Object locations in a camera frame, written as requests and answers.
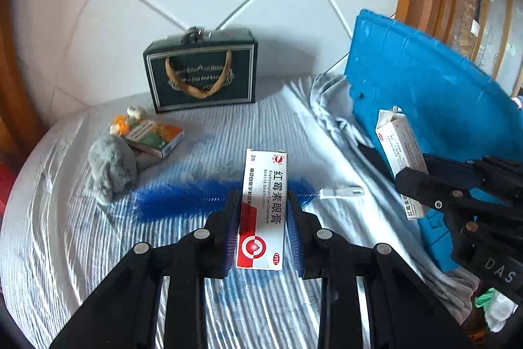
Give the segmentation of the striped white bed sheet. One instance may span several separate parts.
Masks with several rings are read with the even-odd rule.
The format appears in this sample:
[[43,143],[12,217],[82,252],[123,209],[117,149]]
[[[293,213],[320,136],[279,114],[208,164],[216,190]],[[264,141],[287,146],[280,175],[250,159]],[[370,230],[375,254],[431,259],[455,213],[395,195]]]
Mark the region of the striped white bed sheet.
[[[172,244],[204,217],[142,223],[131,195],[100,205],[91,192],[91,144],[129,106],[152,107],[148,93],[66,117],[51,128],[21,169],[1,228],[1,285],[13,320],[29,342],[46,348],[79,305],[136,243]],[[283,150],[287,176],[313,193],[358,187],[350,199],[313,199],[307,210],[353,244],[390,244],[443,305],[464,321],[479,281],[464,269],[442,272],[423,247],[401,199],[359,152],[366,136],[339,76],[261,79],[256,100],[163,116],[185,131],[164,160],[143,171],[139,188],[217,181],[240,186],[247,150]],[[279,272],[233,269],[206,284],[212,348],[313,348],[321,284],[298,278],[285,256]]]

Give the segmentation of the blue feather duster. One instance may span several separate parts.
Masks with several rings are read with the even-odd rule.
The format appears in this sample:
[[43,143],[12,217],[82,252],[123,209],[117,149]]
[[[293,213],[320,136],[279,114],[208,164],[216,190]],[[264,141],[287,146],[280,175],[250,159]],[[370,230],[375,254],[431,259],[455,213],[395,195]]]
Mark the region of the blue feather duster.
[[208,216],[225,207],[229,193],[242,181],[210,179],[189,183],[160,183],[132,193],[132,211],[139,222]]

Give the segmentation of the grey fluffy plush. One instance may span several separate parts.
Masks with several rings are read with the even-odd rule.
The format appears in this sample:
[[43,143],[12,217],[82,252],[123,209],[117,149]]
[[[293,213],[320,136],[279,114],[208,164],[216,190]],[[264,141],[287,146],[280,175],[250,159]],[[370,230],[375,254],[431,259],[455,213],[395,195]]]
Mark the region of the grey fluffy plush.
[[101,135],[88,153],[92,192],[101,205],[133,189],[137,183],[137,160],[131,147],[117,135]]

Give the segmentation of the blue plastic storage crate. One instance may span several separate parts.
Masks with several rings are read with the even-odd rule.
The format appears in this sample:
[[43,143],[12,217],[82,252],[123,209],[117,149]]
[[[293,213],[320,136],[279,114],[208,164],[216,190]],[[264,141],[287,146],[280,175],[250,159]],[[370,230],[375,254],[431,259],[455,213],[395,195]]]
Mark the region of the blue plastic storage crate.
[[[447,46],[398,21],[362,10],[346,66],[355,119],[383,150],[380,109],[401,108],[426,155],[464,162],[485,156],[522,164],[522,111],[497,83]],[[443,213],[418,221],[427,252],[448,272],[452,238]]]

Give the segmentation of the rolled patterned carpet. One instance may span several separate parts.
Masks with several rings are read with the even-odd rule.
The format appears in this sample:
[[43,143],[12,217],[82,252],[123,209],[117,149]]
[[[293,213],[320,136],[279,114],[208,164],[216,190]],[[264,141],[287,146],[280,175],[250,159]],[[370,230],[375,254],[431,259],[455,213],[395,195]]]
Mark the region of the rolled patterned carpet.
[[482,0],[460,0],[450,30],[448,45],[467,59],[472,58],[479,38],[481,4]]

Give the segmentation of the black gift box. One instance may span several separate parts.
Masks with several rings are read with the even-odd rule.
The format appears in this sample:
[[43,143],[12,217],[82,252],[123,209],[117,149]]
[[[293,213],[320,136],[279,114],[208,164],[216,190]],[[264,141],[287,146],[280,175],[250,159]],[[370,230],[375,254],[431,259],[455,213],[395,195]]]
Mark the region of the black gift box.
[[151,43],[144,68],[157,113],[251,104],[255,101],[258,41],[245,28],[194,26]]

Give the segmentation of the white orange plush toy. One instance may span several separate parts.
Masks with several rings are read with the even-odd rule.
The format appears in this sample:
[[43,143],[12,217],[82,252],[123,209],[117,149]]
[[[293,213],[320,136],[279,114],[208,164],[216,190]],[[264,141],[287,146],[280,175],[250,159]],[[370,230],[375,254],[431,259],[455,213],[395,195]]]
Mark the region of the white orange plush toy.
[[108,130],[110,135],[124,136],[127,135],[131,127],[147,118],[145,108],[130,106],[125,114],[119,114],[112,119]]

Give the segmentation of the red white medicine box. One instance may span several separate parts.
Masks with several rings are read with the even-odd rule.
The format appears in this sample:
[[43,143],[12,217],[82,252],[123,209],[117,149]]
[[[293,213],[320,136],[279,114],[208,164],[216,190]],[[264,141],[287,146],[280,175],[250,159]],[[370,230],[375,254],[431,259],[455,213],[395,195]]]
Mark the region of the red white medicine box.
[[236,267],[283,268],[287,154],[246,151]]

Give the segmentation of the green plastic bag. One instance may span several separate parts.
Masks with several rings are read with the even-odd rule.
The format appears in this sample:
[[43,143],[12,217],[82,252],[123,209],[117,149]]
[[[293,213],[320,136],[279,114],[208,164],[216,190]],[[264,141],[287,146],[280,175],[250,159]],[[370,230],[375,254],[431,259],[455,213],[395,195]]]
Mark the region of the green plastic bag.
[[474,298],[474,306],[476,308],[483,308],[484,310],[487,310],[490,303],[492,302],[492,299],[494,298],[494,294],[494,288],[489,288],[488,290],[485,290],[484,292],[482,292],[482,294]]

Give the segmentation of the green orange medicine box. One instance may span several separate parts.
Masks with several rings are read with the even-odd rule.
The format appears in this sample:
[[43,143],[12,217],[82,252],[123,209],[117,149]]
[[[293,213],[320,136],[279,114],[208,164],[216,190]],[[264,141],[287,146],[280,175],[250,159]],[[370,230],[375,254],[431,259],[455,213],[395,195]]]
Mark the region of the green orange medicine box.
[[140,120],[122,138],[134,149],[164,159],[184,138],[184,130],[154,120]]

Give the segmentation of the small white plastic piece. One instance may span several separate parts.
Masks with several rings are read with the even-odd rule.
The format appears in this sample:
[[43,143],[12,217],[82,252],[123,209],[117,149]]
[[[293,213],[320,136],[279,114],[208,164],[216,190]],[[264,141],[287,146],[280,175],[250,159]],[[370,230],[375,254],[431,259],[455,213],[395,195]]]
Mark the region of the small white plastic piece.
[[359,186],[322,188],[319,190],[320,199],[351,199],[363,195],[364,189]]

